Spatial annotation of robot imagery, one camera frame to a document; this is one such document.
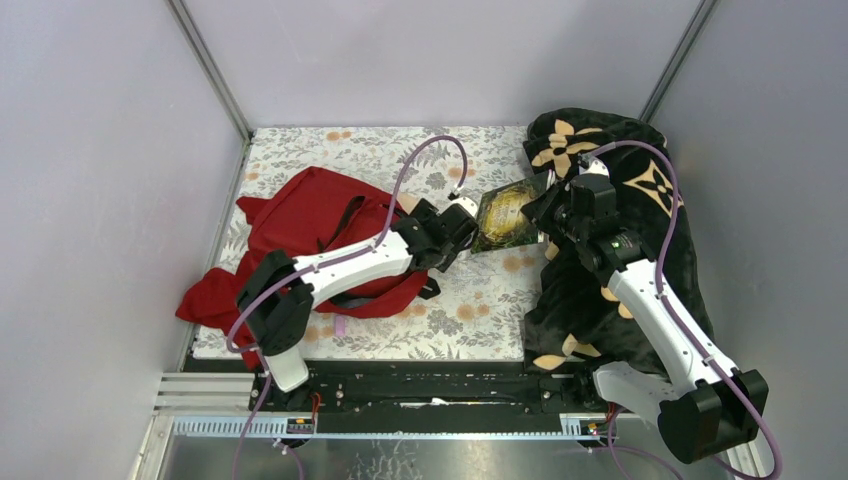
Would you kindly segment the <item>pink marker pen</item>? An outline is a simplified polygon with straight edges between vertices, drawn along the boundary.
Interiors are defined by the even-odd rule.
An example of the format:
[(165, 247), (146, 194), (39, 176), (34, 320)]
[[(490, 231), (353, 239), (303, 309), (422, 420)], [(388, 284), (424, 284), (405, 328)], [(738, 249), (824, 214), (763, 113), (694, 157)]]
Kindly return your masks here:
[(342, 315), (337, 315), (334, 318), (334, 335), (336, 337), (344, 337), (346, 335), (347, 318)]

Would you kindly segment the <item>red student backpack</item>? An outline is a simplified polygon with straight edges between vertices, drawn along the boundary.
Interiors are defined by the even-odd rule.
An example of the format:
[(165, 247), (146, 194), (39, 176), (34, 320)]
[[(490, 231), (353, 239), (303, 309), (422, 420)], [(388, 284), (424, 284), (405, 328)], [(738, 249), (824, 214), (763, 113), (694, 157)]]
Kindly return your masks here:
[[(239, 265), (252, 261), (257, 269), (272, 251), (283, 250), (290, 257), (315, 255), (375, 236), (384, 226), (390, 198), (372, 185), (320, 167), (297, 173), (270, 199), (242, 196), (237, 206), (251, 230)], [(427, 273), (410, 272), (343, 292), (316, 311), (385, 318), (401, 313), (415, 299), (429, 300), (440, 293), (438, 282)]]

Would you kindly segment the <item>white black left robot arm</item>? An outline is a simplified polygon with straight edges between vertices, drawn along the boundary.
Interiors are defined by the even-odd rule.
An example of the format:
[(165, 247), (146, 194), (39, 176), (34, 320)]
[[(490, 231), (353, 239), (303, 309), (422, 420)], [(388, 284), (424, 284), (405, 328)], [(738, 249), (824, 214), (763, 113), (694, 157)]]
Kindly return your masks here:
[(478, 205), (458, 197), (443, 211), (421, 200), (379, 234), (328, 252), (290, 258), (267, 254), (236, 298), (238, 325), (253, 335), (272, 398), (288, 411), (309, 401), (310, 377), (299, 350), (313, 309), (368, 282), (436, 269), (444, 272), (477, 230)]

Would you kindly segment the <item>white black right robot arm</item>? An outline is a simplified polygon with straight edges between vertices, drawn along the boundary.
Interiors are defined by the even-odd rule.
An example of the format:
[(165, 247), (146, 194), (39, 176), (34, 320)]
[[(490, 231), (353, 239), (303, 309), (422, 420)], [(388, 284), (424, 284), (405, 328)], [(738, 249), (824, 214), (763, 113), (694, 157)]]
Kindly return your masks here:
[(754, 440), (769, 387), (741, 371), (678, 299), (654, 250), (617, 209), (616, 189), (584, 173), (550, 187), (523, 214), (627, 308), (664, 366), (666, 379), (613, 361), (578, 379), (575, 402), (597, 412), (618, 404), (655, 425), (669, 451), (691, 464)]

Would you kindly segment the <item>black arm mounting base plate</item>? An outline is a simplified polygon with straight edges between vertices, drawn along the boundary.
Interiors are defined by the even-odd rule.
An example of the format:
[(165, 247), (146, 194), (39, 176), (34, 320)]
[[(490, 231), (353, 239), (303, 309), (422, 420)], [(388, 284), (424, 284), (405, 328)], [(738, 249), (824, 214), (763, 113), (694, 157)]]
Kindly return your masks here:
[(301, 412), (320, 433), (535, 434), (554, 433), (563, 415), (604, 422), (609, 415), (590, 384), (585, 363), (545, 372), (511, 361), (309, 360), (304, 384), (259, 395), (261, 412)]

